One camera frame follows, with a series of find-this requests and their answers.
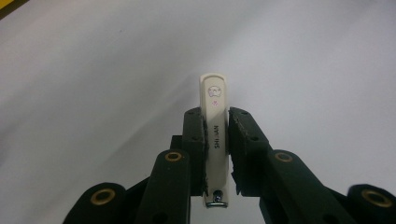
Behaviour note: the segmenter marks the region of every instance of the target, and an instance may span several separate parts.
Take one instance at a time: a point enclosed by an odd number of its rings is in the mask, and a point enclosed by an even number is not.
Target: white backdrop
[[[326,186],[396,194],[395,40],[392,0],[31,0],[0,21],[0,220],[149,176],[207,72]],[[257,199],[192,200],[191,223],[248,222]]]

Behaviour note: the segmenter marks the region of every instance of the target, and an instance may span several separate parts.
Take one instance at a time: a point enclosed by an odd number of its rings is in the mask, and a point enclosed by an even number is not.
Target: screw hole
[[[293,161],[293,157],[290,156],[289,154],[283,153],[283,152],[278,152],[275,154],[275,158],[279,161],[283,161],[283,162],[289,162],[289,161]]]
[[[163,224],[168,220],[168,215],[165,213],[157,213],[152,217],[152,222],[155,224]]]
[[[333,216],[333,215],[329,215],[326,214],[323,216],[323,221],[325,221],[328,224],[339,224],[340,222],[338,221],[338,218]]]
[[[370,189],[364,189],[361,192],[361,196],[369,203],[372,203],[379,207],[391,207],[392,201],[385,195]]]
[[[169,152],[165,155],[167,161],[179,161],[181,159],[181,154],[178,152]]]
[[[91,196],[91,203],[94,205],[103,205],[111,202],[116,196],[113,189],[99,189]]]

